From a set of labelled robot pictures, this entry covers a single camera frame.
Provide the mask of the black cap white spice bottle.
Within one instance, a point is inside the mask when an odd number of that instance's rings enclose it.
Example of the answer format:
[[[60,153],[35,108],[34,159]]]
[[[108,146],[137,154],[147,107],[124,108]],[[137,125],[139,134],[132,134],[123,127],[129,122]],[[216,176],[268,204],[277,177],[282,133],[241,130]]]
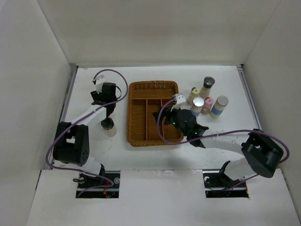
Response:
[[[113,137],[117,134],[117,128],[111,118],[108,117],[105,120],[101,121],[101,126],[107,136]]]

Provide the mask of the black grinder top spice bottle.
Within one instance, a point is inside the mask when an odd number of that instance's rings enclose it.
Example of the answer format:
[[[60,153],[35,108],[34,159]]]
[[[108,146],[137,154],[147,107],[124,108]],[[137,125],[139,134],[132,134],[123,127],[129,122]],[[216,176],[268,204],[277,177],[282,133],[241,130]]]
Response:
[[[213,77],[207,76],[203,80],[203,86],[200,89],[199,96],[202,99],[209,97],[212,86],[215,84],[215,79]]]

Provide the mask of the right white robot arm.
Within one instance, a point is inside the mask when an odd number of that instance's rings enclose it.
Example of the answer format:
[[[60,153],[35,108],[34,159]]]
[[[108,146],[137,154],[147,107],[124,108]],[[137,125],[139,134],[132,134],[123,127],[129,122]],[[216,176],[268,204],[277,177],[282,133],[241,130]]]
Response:
[[[223,186],[230,186],[235,179],[252,174],[273,177],[284,154],[283,149],[259,129],[232,133],[213,131],[198,124],[190,110],[171,107],[152,115],[158,125],[172,125],[194,147],[240,154],[239,160],[227,160],[221,167],[218,181]]]

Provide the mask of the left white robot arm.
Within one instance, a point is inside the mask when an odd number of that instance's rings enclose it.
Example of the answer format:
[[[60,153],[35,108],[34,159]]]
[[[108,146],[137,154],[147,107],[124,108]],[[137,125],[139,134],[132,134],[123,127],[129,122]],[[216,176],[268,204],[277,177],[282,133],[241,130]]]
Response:
[[[60,138],[53,149],[53,158],[64,164],[71,164],[74,168],[91,172],[89,182],[94,187],[105,184],[104,166],[90,157],[89,133],[95,126],[101,126],[103,132],[112,137],[117,134],[117,128],[110,115],[116,107],[115,83],[104,82],[100,88],[91,92],[92,105],[81,116],[71,122],[60,122],[57,126],[55,138]]]

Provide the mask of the brown wicker divided tray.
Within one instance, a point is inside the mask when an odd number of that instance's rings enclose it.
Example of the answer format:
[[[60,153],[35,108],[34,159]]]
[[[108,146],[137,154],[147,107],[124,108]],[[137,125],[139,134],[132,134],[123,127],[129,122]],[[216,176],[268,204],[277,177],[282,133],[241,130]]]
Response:
[[[159,146],[157,120],[162,106],[178,93],[175,81],[137,81],[129,85],[127,106],[127,141],[133,147]]]

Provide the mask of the silver lid blue label jar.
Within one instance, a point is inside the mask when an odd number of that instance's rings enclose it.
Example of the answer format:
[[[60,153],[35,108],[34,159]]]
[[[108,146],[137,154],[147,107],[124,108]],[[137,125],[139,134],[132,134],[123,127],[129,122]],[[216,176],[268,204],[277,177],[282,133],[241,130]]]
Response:
[[[204,106],[204,100],[200,97],[196,97],[192,100],[190,111],[194,116],[198,117],[203,106]]]
[[[219,118],[228,103],[229,99],[226,96],[219,96],[211,109],[210,116],[214,119]]]

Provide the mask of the yellow lid spice bottle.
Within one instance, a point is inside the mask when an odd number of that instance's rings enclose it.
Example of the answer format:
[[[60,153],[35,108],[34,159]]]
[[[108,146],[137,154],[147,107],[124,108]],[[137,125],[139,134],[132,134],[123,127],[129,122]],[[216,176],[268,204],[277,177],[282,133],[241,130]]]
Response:
[[[189,105],[192,105],[193,99],[199,97],[199,93],[200,93],[200,88],[193,87],[190,91],[190,94],[188,95],[187,103]]]

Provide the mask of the pink lid spice bottle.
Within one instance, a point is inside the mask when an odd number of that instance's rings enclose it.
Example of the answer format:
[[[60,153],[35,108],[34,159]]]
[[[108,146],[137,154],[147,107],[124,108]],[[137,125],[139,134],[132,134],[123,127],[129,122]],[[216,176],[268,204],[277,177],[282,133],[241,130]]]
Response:
[[[212,107],[213,102],[214,102],[214,100],[211,97],[206,97],[204,99],[204,105],[201,109],[201,113],[202,114],[209,114],[210,111],[211,111],[211,107]]]

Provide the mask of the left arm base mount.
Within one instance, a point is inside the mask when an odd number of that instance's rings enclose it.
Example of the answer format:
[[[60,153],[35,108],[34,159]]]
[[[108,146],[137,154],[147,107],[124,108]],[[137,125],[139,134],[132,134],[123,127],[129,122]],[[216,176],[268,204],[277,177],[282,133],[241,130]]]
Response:
[[[103,171],[108,180],[80,173],[73,182],[77,184],[76,198],[81,199],[116,199],[119,198],[120,171]]]

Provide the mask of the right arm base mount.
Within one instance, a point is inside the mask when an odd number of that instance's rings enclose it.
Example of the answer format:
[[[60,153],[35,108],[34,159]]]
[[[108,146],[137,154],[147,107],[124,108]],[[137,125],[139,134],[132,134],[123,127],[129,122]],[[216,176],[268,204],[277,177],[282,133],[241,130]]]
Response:
[[[239,179],[232,180],[224,174],[224,171],[230,161],[227,161],[219,170],[203,171],[203,181],[206,198],[248,198],[246,183],[236,187],[234,185],[240,182]]]

